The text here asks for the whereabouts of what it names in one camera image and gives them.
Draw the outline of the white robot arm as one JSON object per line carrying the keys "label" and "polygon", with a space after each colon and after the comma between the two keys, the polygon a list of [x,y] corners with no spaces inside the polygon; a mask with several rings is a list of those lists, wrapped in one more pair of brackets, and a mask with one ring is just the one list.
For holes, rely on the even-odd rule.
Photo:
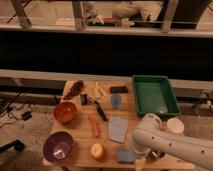
{"label": "white robot arm", "polygon": [[131,133],[134,150],[162,151],[205,169],[213,171],[213,141],[176,135],[161,130],[162,120],[153,113],[141,118]]}

